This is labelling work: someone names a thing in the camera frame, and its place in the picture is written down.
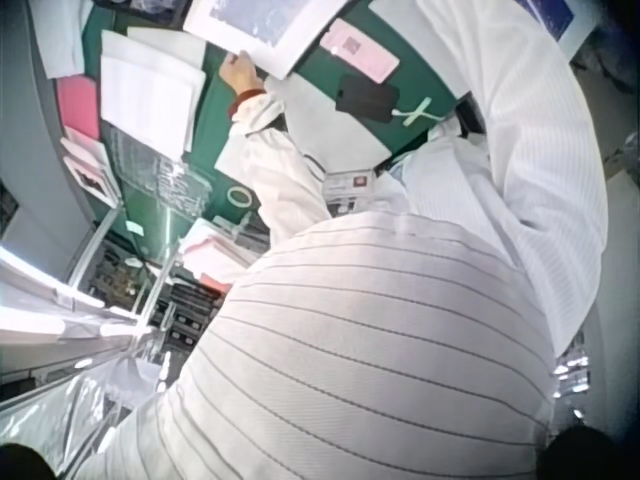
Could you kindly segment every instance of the striped fabric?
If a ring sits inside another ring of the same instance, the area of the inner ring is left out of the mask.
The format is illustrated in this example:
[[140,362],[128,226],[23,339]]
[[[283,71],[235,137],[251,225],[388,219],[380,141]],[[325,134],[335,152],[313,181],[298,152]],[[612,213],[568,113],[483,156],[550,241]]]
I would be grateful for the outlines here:
[[413,215],[324,222],[235,285],[79,478],[528,478],[553,366],[526,276],[485,242]]

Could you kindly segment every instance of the pink card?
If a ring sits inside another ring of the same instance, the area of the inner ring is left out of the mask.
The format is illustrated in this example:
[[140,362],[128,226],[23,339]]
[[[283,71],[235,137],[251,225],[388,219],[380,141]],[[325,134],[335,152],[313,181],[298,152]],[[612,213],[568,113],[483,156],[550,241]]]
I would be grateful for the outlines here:
[[62,124],[94,140],[100,139],[95,82],[84,75],[74,75],[56,80],[56,87]]
[[400,64],[391,52],[340,18],[333,22],[320,45],[377,83],[384,82]]

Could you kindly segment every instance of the tape roll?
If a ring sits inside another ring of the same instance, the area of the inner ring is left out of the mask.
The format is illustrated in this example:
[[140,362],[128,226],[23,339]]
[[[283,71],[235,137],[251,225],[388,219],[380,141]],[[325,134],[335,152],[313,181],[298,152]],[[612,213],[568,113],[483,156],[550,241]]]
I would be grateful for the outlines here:
[[[245,202],[240,202],[239,200],[233,198],[234,193],[244,195],[247,198],[247,200]],[[238,186],[231,187],[227,191],[227,200],[229,200],[229,202],[232,205],[238,208],[249,208],[253,203],[251,192],[244,187],[238,187]]]

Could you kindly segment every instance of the sleeve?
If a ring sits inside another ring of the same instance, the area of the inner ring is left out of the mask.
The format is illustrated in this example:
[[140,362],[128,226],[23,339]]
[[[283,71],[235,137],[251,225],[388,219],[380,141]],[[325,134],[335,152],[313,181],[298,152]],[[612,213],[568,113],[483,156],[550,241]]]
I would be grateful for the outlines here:
[[560,355],[595,301],[607,239],[591,116],[553,38],[513,0],[415,0],[484,116],[499,227],[527,270]]
[[273,94],[255,96],[239,106],[230,133],[247,138],[242,170],[260,200],[272,246],[331,218],[322,197],[322,172],[314,172],[291,137],[274,128],[283,112]]

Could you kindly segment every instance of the hand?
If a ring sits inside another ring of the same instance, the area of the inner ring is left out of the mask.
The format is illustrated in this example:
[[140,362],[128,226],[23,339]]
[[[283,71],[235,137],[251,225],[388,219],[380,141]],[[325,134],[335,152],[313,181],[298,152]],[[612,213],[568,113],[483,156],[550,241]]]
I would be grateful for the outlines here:
[[229,53],[220,67],[220,78],[240,95],[247,90],[264,88],[264,83],[256,73],[256,66],[247,52],[240,55]]

